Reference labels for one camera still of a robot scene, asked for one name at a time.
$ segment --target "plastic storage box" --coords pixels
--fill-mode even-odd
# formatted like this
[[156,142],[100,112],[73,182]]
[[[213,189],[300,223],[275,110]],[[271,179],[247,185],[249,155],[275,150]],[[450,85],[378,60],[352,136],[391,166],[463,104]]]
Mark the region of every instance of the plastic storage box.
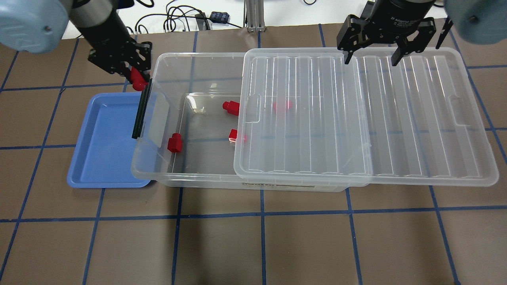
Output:
[[[459,54],[427,49],[393,67],[393,52],[363,49],[349,65],[335,48],[163,54],[141,98],[132,172],[173,187],[495,183]],[[239,120],[222,109],[229,100]],[[181,153],[167,150],[175,132]]]

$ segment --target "metal bracket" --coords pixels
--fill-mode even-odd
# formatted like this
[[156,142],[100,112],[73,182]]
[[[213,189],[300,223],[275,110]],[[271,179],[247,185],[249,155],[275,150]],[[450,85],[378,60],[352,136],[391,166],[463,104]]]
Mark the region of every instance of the metal bracket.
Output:
[[245,0],[246,30],[248,32],[265,31],[264,0]]

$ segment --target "transparent plastic lid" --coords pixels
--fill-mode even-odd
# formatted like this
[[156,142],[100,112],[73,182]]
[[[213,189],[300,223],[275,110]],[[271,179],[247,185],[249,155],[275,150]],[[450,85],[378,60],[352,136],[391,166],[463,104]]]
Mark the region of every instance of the transparent plastic lid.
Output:
[[243,178],[488,186],[498,170],[460,55],[395,48],[246,53],[234,170]]

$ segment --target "blue plastic tray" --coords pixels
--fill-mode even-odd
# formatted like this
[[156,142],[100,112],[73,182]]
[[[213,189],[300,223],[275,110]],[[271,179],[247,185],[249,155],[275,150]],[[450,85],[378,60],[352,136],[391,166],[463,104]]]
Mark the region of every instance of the blue plastic tray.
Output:
[[88,104],[67,175],[74,188],[137,188],[150,180],[130,171],[140,93],[101,93]]

